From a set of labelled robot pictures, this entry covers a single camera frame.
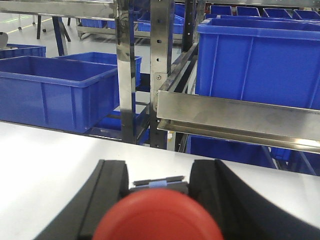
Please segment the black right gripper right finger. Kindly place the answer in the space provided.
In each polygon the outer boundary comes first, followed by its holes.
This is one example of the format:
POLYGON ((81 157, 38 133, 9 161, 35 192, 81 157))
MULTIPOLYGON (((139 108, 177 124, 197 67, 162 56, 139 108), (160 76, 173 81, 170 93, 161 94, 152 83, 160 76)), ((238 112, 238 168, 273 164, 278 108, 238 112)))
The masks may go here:
POLYGON ((241 180, 221 160, 197 159, 189 196, 219 226, 225 240, 318 240, 320 230, 280 209, 241 180))

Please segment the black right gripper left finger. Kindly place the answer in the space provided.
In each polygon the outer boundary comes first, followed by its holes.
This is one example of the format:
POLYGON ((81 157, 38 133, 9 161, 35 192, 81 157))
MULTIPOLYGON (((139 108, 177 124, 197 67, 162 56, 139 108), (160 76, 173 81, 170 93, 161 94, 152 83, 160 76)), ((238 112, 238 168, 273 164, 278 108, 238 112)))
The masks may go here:
POLYGON ((126 163, 101 159, 81 189, 35 238, 91 240, 105 213, 128 192, 126 163))

